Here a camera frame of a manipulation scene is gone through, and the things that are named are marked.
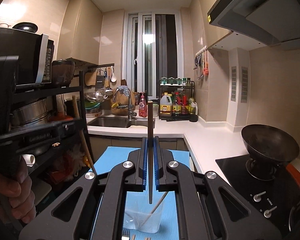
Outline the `person's left hand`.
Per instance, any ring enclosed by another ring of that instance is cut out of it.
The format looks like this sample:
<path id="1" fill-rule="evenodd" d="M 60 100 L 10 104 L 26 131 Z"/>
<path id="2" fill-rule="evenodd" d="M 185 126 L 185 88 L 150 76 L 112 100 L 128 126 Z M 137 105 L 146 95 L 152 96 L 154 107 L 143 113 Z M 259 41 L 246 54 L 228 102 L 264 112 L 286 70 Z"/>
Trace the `person's left hand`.
<path id="1" fill-rule="evenodd" d="M 34 204 L 35 195 L 31 190 L 32 180 L 24 158 L 18 164 L 18 172 L 13 179 L 6 178 L 0 173 L 0 194 L 8 198 L 12 216 L 28 224 L 36 216 Z M 0 221 L 4 224 L 11 220 L 0 202 Z"/>

